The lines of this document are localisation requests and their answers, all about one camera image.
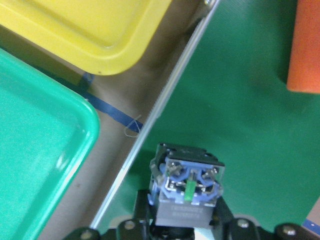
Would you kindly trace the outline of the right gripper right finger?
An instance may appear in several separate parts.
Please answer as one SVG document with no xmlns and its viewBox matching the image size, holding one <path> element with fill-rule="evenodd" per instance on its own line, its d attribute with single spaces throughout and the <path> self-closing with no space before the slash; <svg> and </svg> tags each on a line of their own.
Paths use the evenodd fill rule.
<svg viewBox="0 0 320 240">
<path fill-rule="evenodd" d="M 244 217 L 234 217 L 223 197 L 213 209 L 211 232 L 214 240 L 259 240 L 256 225 Z"/>
</svg>

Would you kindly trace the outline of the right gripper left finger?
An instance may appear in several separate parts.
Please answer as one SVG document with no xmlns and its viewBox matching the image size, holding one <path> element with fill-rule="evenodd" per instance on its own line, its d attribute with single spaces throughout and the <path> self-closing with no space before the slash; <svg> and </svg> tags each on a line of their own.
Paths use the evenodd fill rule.
<svg viewBox="0 0 320 240">
<path fill-rule="evenodd" d="M 141 189 L 137 191 L 133 216 L 122 221 L 117 227 L 118 240 L 156 240 L 153 234 L 153 217 L 151 215 L 149 191 Z"/>
</svg>

